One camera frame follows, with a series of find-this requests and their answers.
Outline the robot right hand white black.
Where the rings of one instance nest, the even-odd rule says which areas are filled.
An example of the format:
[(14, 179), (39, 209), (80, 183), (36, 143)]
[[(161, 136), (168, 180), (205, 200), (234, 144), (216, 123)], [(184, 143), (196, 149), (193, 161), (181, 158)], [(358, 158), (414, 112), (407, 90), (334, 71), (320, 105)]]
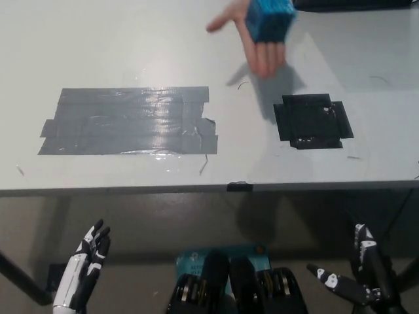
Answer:
[(354, 252), (350, 260), (353, 279), (308, 264), (307, 269), (333, 294), (375, 313), (406, 313), (401, 305), (390, 259), (381, 253), (366, 224), (354, 225)]

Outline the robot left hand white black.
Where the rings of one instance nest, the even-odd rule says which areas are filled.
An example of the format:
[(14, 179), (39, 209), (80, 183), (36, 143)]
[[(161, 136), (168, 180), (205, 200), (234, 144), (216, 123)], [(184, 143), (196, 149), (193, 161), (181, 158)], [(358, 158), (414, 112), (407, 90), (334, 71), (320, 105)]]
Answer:
[(70, 257), (58, 286), (53, 314), (86, 313), (88, 301), (109, 252), (110, 228), (100, 219), (85, 234)]

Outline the person's bare hand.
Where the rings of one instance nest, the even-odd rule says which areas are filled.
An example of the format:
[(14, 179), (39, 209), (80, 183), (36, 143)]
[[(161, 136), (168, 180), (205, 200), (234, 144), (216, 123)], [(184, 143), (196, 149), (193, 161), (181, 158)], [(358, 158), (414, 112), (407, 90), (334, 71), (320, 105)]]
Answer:
[(285, 63), (285, 44), (253, 42), (245, 23), (249, 4), (250, 1), (232, 1), (206, 26), (206, 31), (215, 33), (229, 22), (234, 22), (250, 69), (254, 74), (267, 79), (273, 77)]

